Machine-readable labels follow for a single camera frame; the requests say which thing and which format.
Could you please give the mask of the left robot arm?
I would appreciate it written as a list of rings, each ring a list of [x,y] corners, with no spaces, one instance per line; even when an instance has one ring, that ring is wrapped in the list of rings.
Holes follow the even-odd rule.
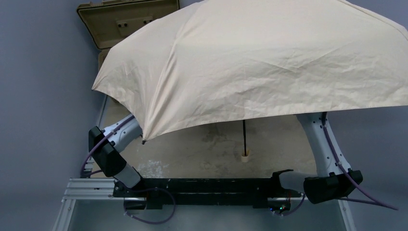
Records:
[[[89,157],[93,158],[106,177],[133,188],[142,177],[121,156],[121,152],[141,135],[142,129],[133,114],[104,129],[94,126],[88,133]]]

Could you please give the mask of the beige folding umbrella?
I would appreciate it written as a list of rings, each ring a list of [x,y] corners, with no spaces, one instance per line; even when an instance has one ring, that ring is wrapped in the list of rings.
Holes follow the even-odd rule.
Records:
[[[406,106],[408,32],[345,0],[203,0],[108,52],[92,86],[143,140],[200,125]]]

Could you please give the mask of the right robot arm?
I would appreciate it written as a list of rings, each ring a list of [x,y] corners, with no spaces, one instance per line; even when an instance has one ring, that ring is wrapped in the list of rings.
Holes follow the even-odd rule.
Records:
[[[274,172],[272,180],[281,189],[303,193],[313,204],[347,197],[363,181],[342,155],[326,113],[296,116],[305,131],[316,162],[316,175],[292,169]]]

